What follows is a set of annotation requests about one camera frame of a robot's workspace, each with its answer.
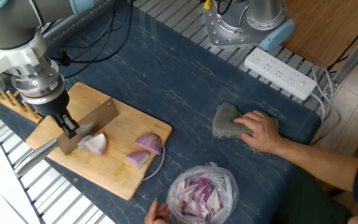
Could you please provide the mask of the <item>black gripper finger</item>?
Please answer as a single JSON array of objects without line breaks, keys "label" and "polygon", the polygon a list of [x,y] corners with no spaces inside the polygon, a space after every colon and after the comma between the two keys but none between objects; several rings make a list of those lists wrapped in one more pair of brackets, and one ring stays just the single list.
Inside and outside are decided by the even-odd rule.
[{"label": "black gripper finger", "polygon": [[51,117],[61,129],[64,131],[68,130],[64,115],[53,114]]},{"label": "black gripper finger", "polygon": [[71,118],[63,119],[63,129],[66,136],[71,139],[76,136],[76,130],[79,128],[78,123]]}]

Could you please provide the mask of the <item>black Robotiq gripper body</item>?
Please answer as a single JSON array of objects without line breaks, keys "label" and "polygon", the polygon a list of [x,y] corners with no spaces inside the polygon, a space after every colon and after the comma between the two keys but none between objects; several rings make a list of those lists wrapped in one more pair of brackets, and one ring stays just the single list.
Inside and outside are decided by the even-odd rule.
[{"label": "black Robotiq gripper body", "polygon": [[56,99],[39,105],[32,104],[32,107],[38,114],[42,116],[52,116],[52,115],[68,115],[69,112],[67,110],[68,103],[70,101],[70,97],[68,92],[64,90]]}]

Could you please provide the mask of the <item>person left hand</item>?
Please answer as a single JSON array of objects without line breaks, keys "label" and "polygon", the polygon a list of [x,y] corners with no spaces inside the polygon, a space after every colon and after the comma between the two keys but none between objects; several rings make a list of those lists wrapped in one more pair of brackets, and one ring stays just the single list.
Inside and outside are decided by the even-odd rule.
[{"label": "person left hand", "polygon": [[156,198],[150,206],[148,214],[144,218],[145,224],[170,224],[169,215],[171,211],[168,209],[167,203],[159,204]]}]

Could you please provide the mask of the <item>person right hand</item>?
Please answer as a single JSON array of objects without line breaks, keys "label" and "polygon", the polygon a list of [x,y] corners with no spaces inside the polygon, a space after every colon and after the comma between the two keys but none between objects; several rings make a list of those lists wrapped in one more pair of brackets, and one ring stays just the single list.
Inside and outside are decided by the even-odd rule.
[{"label": "person right hand", "polygon": [[253,134],[241,134],[241,139],[258,151],[275,154],[277,146],[283,142],[273,119],[260,111],[246,113],[233,122],[253,131]]}]

